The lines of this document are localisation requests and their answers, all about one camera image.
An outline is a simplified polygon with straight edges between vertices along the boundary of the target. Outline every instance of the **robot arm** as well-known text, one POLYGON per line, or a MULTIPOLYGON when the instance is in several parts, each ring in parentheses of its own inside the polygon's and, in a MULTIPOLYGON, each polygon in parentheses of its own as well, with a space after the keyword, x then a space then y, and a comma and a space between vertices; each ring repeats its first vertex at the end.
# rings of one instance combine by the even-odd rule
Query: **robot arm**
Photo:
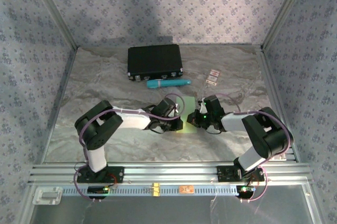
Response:
POLYGON ((85 156, 88 165, 94 173, 100 172, 107 166, 104 153, 104 144, 109 140, 112 134, 121 128, 137 128, 141 130, 155 129, 158 126, 165 131, 177 131, 183 128, 183 122, 180 118, 163 121, 144 115, 150 113, 162 118, 173 117, 176 111, 175 103, 169 99, 163 99, 158 105, 151 105, 144 109, 129 110, 112 107, 105 100, 94 106, 75 122, 77 133, 80 134, 83 127, 93 117, 106 110, 118 110, 121 112, 108 112, 99 119, 93 121, 83 134, 85 143, 85 156))
MULTIPOLYGON (((205 130, 212 125, 220 132, 248 133, 253 146, 234 160, 234 168, 237 169, 235 173, 240 179, 252 173, 266 160, 280 154, 288 146, 286 132, 271 119, 272 117, 279 121, 271 108, 265 107, 256 114, 226 114, 215 95, 203 99, 199 105, 200 110, 195 110, 188 116, 188 123, 205 130)), ((293 138, 289 131, 288 134, 292 143, 293 138)))

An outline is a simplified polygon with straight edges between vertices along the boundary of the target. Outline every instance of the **blue floral wallpaper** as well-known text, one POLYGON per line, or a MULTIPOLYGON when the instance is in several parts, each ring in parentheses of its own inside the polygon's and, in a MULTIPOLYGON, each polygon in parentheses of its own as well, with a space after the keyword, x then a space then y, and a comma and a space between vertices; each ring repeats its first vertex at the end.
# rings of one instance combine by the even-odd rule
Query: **blue floral wallpaper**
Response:
POLYGON ((79 46, 261 44, 284 0, 54 0, 79 46))
POLYGON ((337 223, 337 0, 298 0, 267 56, 326 219, 337 223))
POLYGON ((14 223, 39 163, 71 49, 41 0, 0 0, 0 223, 14 223))

